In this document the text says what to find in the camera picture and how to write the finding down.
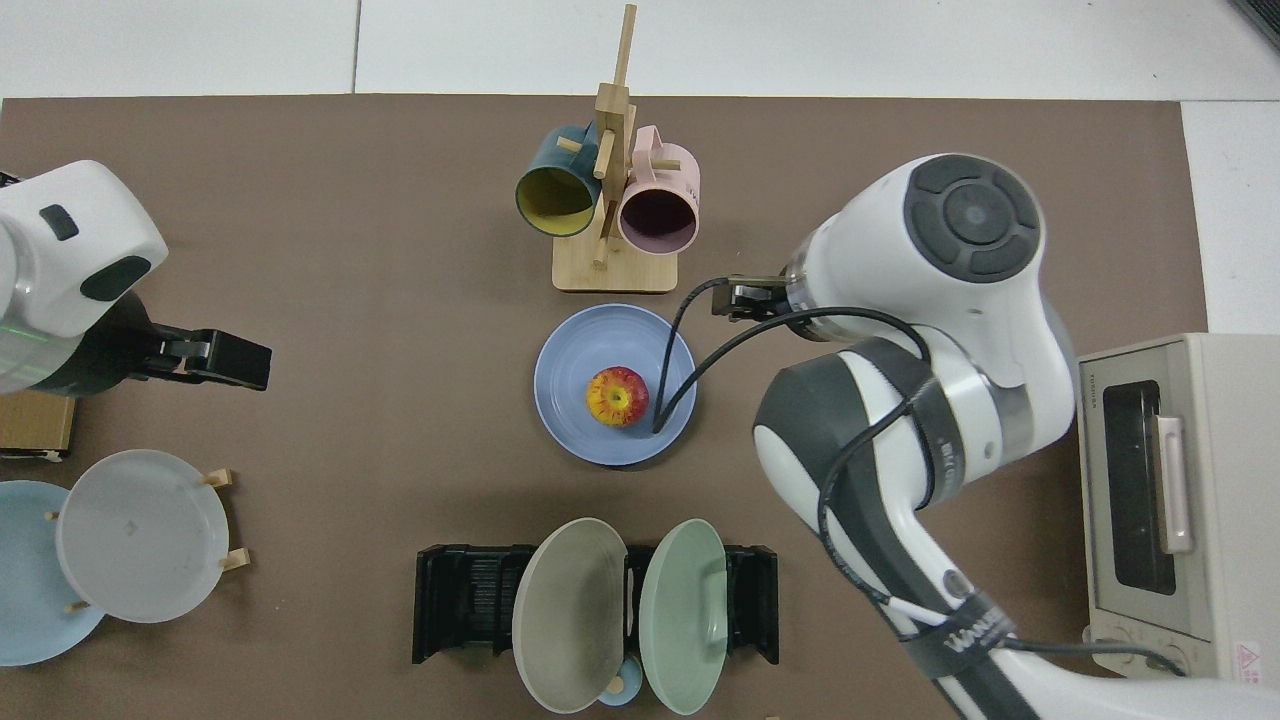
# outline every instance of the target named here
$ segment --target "cable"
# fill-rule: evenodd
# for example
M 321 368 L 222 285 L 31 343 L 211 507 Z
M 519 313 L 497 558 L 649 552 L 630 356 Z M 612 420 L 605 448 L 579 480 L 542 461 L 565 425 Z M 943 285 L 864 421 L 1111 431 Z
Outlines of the cable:
M 687 378 L 685 378 L 685 382 L 680 383 L 680 388 L 677 388 L 676 392 L 672 393 L 671 396 L 671 402 L 668 404 L 662 402 L 663 387 L 659 384 L 658 401 L 654 405 L 654 414 L 653 414 L 653 433 L 657 434 L 662 432 L 662 428 L 667 424 L 667 420 L 671 419 L 671 414 L 675 411 L 681 398 L 684 398 L 685 395 L 690 391 L 690 388 L 694 387 L 694 383 L 698 382 L 698 378 L 703 377 L 703 374 L 712 365 L 714 365 L 717 360 L 723 357 L 735 347 L 742 345 L 744 342 L 751 340 L 753 337 L 760 333 L 772 331 L 773 328 L 777 328 L 780 325 L 786 325 L 796 320 L 804 320 L 808 318 L 827 318 L 832 315 L 846 316 L 846 318 L 867 318 L 869 320 L 877 320 L 884 323 L 886 325 L 890 325 L 891 328 L 901 332 L 913 343 L 915 343 L 915 346 L 920 351 L 920 360 L 923 360 L 925 364 L 931 361 L 929 347 L 928 345 L 925 345 L 924 337 L 920 336 L 920 333 L 916 332 L 916 329 L 910 324 L 908 324 L 905 320 L 895 318 L 888 313 L 881 313 L 879 310 L 872 310 L 869 307 L 814 307 L 810 310 L 794 310 L 791 313 L 787 313 L 786 315 L 769 318 L 768 320 L 764 320 L 763 323 L 755 325 L 754 328 L 750 328 L 748 331 L 744 331 L 733 336 L 723 345 L 717 347 L 714 352 L 708 355 L 705 360 L 703 360 L 701 363 L 698 364 L 696 368 L 694 368 L 694 372 L 690 373 Z M 676 332 L 675 324 L 672 324 L 671 332 L 672 333 Z M 664 370 L 666 365 L 667 363 L 664 361 L 663 363 Z
M 890 601 L 895 600 L 893 596 L 869 584 L 849 565 L 849 562 L 845 561 L 844 557 L 840 556 L 840 552 L 836 550 L 836 543 L 831 538 L 831 528 L 829 523 L 827 521 L 827 506 L 831 505 L 831 496 L 835 493 L 836 480 L 840 479 L 841 473 L 845 471 L 845 468 L 849 465 L 849 461 L 852 460 L 854 455 L 864 445 L 876 439 L 877 436 L 888 429 L 890 425 L 905 418 L 911 411 L 915 398 L 918 398 L 920 393 L 928 389 L 934 382 L 937 382 L 936 378 L 922 383 L 920 387 L 918 387 L 911 395 L 904 397 L 901 402 L 899 402 L 897 405 L 893 406 L 892 410 L 886 413 L 883 418 L 881 418 L 872 425 L 867 427 L 867 429 L 854 436 L 854 439 L 845 443 L 845 446 L 840 448 L 840 452 L 836 454 L 835 460 L 832 460 L 831 466 L 827 470 L 827 475 L 822 480 L 822 484 L 818 486 L 819 488 L 818 539 L 822 541 L 822 547 L 826 548 L 827 556 L 831 559 L 831 562 L 836 566 L 837 570 L 840 570 L 840 574 L 844 575 L 845 579 L 852 583 L 855 588 L 860 589 L 872 601 L 878 602 L 881 605 L 890 605 Z M 928 620 L 925 621 L 932 625 L 937 624 Z
M 671 320 L 671 332 L 667 333 L 667 348 L 662 352 L 662 377 L 658 379 L 657 401 L 653 405 L 653 434 L 662 432 L 662 425 L 667 424 L 666 418 L 663 418 L 662 424 L 658 424 L 658 418 L 662 415 L 662 393 L 667 389 L 667 372 L 671 369 L 671 348 L 676 345 L 676 332 L 680 329 L 680 320 L 685 316 L 685 310 L 689 310 L 689 306 L 692 305 L 699 295 L 722 284 L 728 284 L 728 278 L 712 278 L 695 287 L 692 292 L 685 296 L 685 300 L 680 304 L 680 309 L 676 310 L 676 316 Z
M 1094 643 L 1039 643 L 1032 641 L 1023 641 L 1014 637 L 1006 637 L 1000 642 L 1001 647 L 1009 650 L 1016 650 L 1021 652 L 1034 652 L 1036 655 L 1140 655 L 1156 662 L 1165 670 L 1172 673 L 1179 678 L 1185 678 L 1187 673 L 1178 666 L 1176 662 L 1170 660 L 1167 656 L 1161 655 L 1151 648 L 1142 647 L 1140 644 L 1129 643 L 1110 643 L 1110 642 L 1094 642 Z

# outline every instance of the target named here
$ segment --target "blue mug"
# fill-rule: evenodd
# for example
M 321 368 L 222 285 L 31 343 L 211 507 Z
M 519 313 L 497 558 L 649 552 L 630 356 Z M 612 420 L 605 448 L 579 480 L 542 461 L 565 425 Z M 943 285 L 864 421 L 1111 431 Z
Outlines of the blue mug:
M 556 237 L 585 231 L 600 199 L 600 181 L 593 174 L 599 154 L 595 123 L 563 126 L 548 133 L 516 183 L 520 217 Z

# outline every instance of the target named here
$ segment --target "pink mug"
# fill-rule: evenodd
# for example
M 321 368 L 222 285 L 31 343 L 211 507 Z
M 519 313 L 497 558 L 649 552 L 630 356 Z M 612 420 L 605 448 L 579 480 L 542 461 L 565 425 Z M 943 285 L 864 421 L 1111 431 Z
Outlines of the pink mug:
M 645 126 L 636 131 L 631 172 L 618 202 L 622 238 L 650 255 L 689 247 L 698 237 L 698 160 L 678 145 L 663 143 L 657 126 Z

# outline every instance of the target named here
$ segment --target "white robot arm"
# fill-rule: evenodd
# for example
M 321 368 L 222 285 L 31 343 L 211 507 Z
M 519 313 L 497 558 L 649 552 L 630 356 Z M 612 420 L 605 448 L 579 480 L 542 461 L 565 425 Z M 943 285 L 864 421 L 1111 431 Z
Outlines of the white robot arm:
M 132 288 L 169 250 L 110 170 L 0 178 L 0 393 L 84 396 L 127 377 L 266 387 L 266 347 L 150 322 Z
M 1074 354 L 1041 297 L 1044 238 L 1014 173 L 934 155 L 823 223 L 785 278 L 731 278 L 717 313 L 902 320 L 792 324 L 852 345 L 777 375 L 755 419 L 760 464 L 964 717 L 1280 717 L 1280 694 L 1254 687 L 1091 678 L 1014 650 L 1011 620 L 915 518 L 1070 425 Z

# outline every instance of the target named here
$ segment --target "apple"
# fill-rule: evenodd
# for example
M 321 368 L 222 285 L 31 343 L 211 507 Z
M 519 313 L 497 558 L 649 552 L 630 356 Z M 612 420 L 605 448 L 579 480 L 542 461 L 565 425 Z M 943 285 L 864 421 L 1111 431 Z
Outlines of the apple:
M 649 409 L 649 386 L 631 368 L 605 368 L 586 383 L 586 409 L 599 423 L 625 428 Z

